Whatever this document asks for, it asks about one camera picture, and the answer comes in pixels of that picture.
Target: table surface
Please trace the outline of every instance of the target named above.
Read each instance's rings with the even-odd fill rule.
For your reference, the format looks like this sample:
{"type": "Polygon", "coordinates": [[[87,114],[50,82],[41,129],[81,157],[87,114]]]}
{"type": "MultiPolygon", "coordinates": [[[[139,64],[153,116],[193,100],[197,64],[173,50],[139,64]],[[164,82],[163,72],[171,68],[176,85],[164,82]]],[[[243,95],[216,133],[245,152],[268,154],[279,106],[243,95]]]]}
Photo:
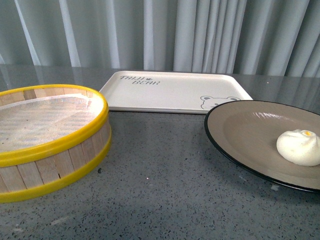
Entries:
{"type": "MultiPolygon", "coordinates": [[[[0,65],[0,91],[61,83],[100,90],[117,71],[0,65]]],[[[254,100],[320,113],[319,78],[232,76],[254,100]]],[[[205,115],[112,111],[109,120],[102,163],[61,190],[0,204],[0,239],[320,239],[320,195],[229,161],[206,136],[205,115]]]]}

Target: wooden slat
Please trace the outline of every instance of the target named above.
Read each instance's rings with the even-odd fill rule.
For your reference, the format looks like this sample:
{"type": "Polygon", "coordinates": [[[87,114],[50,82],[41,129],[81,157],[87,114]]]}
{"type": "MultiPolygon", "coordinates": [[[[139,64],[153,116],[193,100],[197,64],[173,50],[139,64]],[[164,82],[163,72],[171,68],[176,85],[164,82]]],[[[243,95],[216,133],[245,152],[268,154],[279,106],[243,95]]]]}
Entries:
{"type": "Polygon", "coordinates": [[[94,143],[92,141],[92,137],[89,137],[87,140],[81,143],[85,162],[90,162],[95,156],[94,143]]]}
{"type": "Polygon", "coordinates": [[[88,98],[93,98],[94,93],[93,93],[92,91],[86,91],[86,96],[87,96],[88,98]]]}
{"type": "Polygon", "coordinates": [[[100,135],[101,135],[102,144],[106,145],[108,142],[108,139],[110,137],[109,119],[107,119],[105,124],[102,126],[101,131],[100,131],[100,135]]]}
{"type": "Polygon", "coordinates": [[[86,159],[85,159],[81,144],[78,144],[78,145],[70,148],[69,154],[71,157],[73,168],[75,170],[81,168],[82,166],[84,166],[86,164],[86,159]]]}
{"type": "Polygon", "coordinates": [[[44,92],[45,92],[47,97],[51,97],[51,96],[57,95],[56,91],[55,91],[55,88],[50,87],[50,88],[44,88],[43,90],[44,90],[44,92]]]}
{"type": "Polygon", "coordinates": [[[100,136],[100,132],[101,132],[101,129],[99,129],[99,131],[97,131],[94,135],[92,135],[92,142],[93,142],[93,149],[94,149],[94,152],[95,152],[95,155],[98,155],[102,148],[103,148],[103,143],[102,143],[102,140],[101,140],[101,136],[100,136]]]}
{"type": "Polygon", "coordinates": [[[38,160],[35,164],[37,165],[40,176],[45,184],[59,179],[59,174],[53,156],[38,160]]]}
{"type": "Polygon", "coordinates": [[[26,185],[20,176],[17,166],[1,167],[0,175],[9,192],[26,189],[26,185]]]}
{"type": "Polygon", "coordinates": [[[3,106],[13,104],[15,102],[11,94],[2,95],[0,98],[3,106]]]}
{"type": "Polygon", "coordinates": [[[34,89],[26,90],[23,92],[24,99],[25,100],[30,100],[30,99],[36,99],[36,93],[34,89]]]}
{"type": "Polygon", "coordinates": [[[62,178],[74,171],[74,166],[69,155],[68,150],[60,152],[53,156],[56,169],[59,176],[62,178]]]}
{"type": "Polygon", "coordinates": [[[84,89],[78,89],[78,92],[79,92],[80,94],[82,94],[83,96],[87,97],[87,91],[86,91],[86,90],[84,90],[84,89]]]}
{"type": "Polygon", "coordinates": [[[70,88],[70,87],[64,87],[64,94],[78,94],[79,93],[79,89],[75,89],[75,88],[70,88]]]}
{"type": "Polygon", "coordinates": [[[11,93],[11,96],[12,96],[15,103],[25,100],[25,96],[22,91],[13,92],[13,93],[11,93]]]}
{"type": "Polygon", "coordinates": [[[34,161],[18,165],[18,169],[27,189],[44,184],[34,161]]]}
{"type": "Polygon", "coordinates": [[[34,93],[37,98],[44,98],[47,97],[47,93],[43,88],[37,88],[34,90],[34,93]]]}
{"type": "Polygon", "coordinates": [[[63,87],[56,87],[56,88],[54,88],[54,91],[55,91],[56,96],[65,95],[65,91],[64,91],[63,87]]]}
{"type": "Polygon", "coordinates": [[[4,182],[4,180],[2,179],[2,177],[0,176],[0,193],[7,193],[9,192],[8,191],[8,188],[4,182]]]}

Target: yellow plastic band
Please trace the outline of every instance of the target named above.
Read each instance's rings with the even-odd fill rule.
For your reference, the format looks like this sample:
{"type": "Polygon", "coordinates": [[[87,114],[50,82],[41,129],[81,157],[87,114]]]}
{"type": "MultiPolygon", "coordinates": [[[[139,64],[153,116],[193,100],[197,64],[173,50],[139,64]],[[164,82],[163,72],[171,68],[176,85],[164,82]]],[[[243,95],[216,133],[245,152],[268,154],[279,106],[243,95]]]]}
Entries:
{"type": "Polygon", "coordinates": [[[19,150],[0,152],[0,168],[26,164],[44,159],[70,149],[95,134],[108,118],[109,109],[105,97],[98,91],[85,86],[71,84],[48,84],[28,86],[0,92],[0,96],[34,89],[71,88],[85,90],[97,95],[103,101],[101,113],[89,124],[57,140],[19,150]]]}
{"type": "Polygon", "coordinates": [[[104,159],[107,155],[110,147],[111,147],[111,129],[110,129],[110,137],[108,139],[107,144],[104,146],[102,151],[93,158],[90,162],[86,165],[82,166],[81,168],[77,169],[76,171],[44,185],[36,186],[29,189],[13,191],[13,192],[6,192],[0,193],[0,203],[11,203],[11,202],[19,202],[28,199],[37,198],[59,189],[62,189],[76,181],[78,181],[83,176],[87,175],[91,172],[99,163],[104,159]]]}

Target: wooden steamer basket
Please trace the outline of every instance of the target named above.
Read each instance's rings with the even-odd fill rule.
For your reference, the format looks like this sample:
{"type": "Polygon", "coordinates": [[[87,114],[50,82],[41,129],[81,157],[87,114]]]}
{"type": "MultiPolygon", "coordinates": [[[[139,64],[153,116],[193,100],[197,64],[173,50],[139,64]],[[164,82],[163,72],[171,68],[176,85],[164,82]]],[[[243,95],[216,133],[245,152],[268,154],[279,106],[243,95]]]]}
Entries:
{"type": "Polygon", "coordinates": [[[51,84],[0,92],[0,203],[66,187],[92,171],[110,145],[108,104],[98,91],[51,84]],[[61,106],[66,112],[57,114],[61,106]],[[14,108],[15,115],[10,113],[14,108]],[[30,145],[37,138],[40,143],[30,145]]]}

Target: curtain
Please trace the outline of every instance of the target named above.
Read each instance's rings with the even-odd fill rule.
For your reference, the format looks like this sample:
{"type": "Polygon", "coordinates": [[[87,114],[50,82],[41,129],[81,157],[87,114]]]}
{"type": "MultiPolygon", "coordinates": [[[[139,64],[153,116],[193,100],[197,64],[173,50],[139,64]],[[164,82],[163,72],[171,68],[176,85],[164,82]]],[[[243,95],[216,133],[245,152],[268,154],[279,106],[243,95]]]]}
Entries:
{"type": "Polygon", "coordinates": [[[318,0],[1,0],[0,64],[320,77],[318,0]]]}

